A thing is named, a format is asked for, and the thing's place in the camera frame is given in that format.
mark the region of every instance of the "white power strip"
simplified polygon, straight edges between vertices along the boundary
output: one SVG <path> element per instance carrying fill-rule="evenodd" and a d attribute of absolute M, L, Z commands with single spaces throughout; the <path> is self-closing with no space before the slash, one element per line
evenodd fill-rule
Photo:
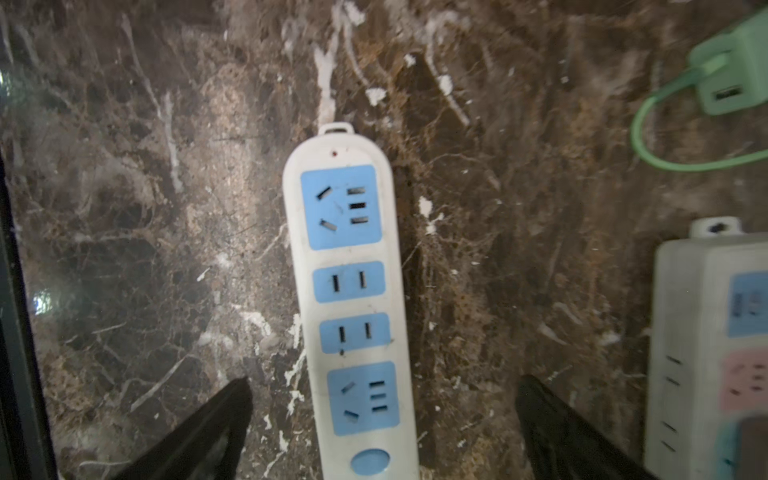
<path fill-rule="evenodd" d="M 392 170 L 347 123 L 283 172 L 323 476 L 419 478 Z"/>
<path fill-rule="evenodd" d="M 697 220 L 657 251 L 645 466 L 732 480 L 740 424 L 768 413 L 768 233 Z"/>

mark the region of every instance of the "brown marble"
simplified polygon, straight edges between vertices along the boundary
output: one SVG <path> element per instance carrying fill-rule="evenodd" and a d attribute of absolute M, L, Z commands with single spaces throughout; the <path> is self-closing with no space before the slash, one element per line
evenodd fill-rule
<path fill-rule="evenodd" d="M 239 478 L 322 478 L 280 176 L 329 119 L 395 173 L 422 477 L 531 477 L 526 372 L 640 458 L 654 249 L 697 217 L 768 230 L 768 164 L 664 173 L 627 127 L 759 3 L 2 4 L 0 145 L 62 477 L 113 475 L 249 376 Z M 707 118 L 684 92 L 649 138 L 756 150 L 767 112 Z"/>

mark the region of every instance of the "blue socket panel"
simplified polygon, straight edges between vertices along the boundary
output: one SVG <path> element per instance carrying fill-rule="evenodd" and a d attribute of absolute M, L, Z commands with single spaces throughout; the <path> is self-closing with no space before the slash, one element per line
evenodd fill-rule
<path fill-rule="evenodd" d="M 392 362 L 331 370 L 328 395 L 333 431 L 339 436 L 387 429 L 400 423 Z"/>
<path fill-rule="evenodd" d="M 768 272 L 741 273 L 730 282 L 728 336 L 768 333 Z"/>
<path fill-rule="evenodd" d="M 389 316 L 386 313 L 326 320 L 320 324 L 323 353 L 341 353 L 389 345 Z"/>
<path fill-rule="evenodd" d="M 304 172 L 301 190 L 313 250 L 382 239 L 376 169 L 372 165 Z"/>
<path fill-rule="evenodd" d="M 320 303 L 381 295 L 386 290 L 381 262 L 320 268 L 312 272 L 312 281 Z"/>

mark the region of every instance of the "black object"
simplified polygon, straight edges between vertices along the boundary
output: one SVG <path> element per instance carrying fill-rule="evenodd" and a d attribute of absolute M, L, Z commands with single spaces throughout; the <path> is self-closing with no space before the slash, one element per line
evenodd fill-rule
<path fill-rule="evenodd" d="M 235 379 L 115 480 L 231 480 L 253 411 L 245 378 Z"/>
<path fill-rule="evenodd" d="M 56 461 L 4 181 L 0 223 L 0 478 L 49 480 L 57 478 Z"/>
<path fill-rule="evenodd" d="M 534 376 L 515 400 L 536 480 L 657 480 Z"/>

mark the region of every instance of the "green cable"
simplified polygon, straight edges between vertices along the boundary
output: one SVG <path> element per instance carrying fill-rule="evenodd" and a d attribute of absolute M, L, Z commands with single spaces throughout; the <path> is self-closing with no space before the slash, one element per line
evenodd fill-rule
<path fill-rule="evenodd" d="M 643 102 L 640 109 L 634 116 L 630 127 L 630 140 L 635 153 L 644 161 L 661 170 L 673 172 L 704 172 L 711 170 L 723 170 L 725 168 L 737 167 L 739 165 L 749 164 L 754 161 L 768 158 L 768 150 L 758 151 L 753 154 L 740 155 L 739 157 L 727 158 L 718 161 L 706 162 L 704 164 L 676 164 L 674 162 L 662 160 L 647 149 L 643 143 L 643 123 L 648 116 L 651 108 L 665 98 L 677 93 L 684 88 L 693 87 L 702 78 L 713 74 L 728 64 L 727 54 L 719 54 L 712 57 L 699 67 L 686 70 L 679 77 L 664 85 L 658 91 L 655 91 L 648 99 Z"/>

